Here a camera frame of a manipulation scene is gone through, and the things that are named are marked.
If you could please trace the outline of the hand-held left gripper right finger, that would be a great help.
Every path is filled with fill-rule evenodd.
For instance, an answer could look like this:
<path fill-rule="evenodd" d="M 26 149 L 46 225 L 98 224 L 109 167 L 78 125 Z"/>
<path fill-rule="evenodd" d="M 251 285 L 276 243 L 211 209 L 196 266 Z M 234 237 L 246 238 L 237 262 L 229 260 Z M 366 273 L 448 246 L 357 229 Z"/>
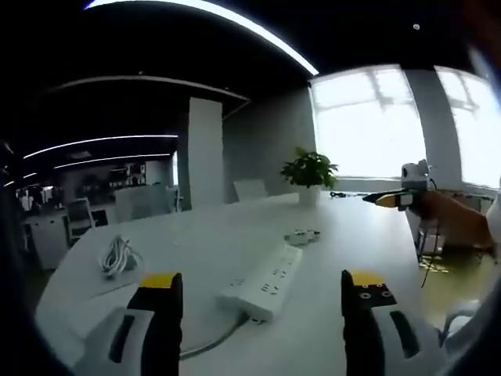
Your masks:
<path fill-rule="evenodd" d="M 341 313 L 347 375 L 436 375 L 445 363 L 439 331 L 377 273 L 342 271 Z"/>

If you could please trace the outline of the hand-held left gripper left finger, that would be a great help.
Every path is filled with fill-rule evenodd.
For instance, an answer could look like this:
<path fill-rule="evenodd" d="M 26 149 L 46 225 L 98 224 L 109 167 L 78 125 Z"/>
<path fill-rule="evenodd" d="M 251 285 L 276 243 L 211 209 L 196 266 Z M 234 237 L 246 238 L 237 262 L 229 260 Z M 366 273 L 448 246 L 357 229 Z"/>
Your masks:
<path fill-rule="evenodd" d="M 178 375 L 182 342 L 181 273 L 145 276 L 128 304 L 85 338 L 77 375 Z"/>

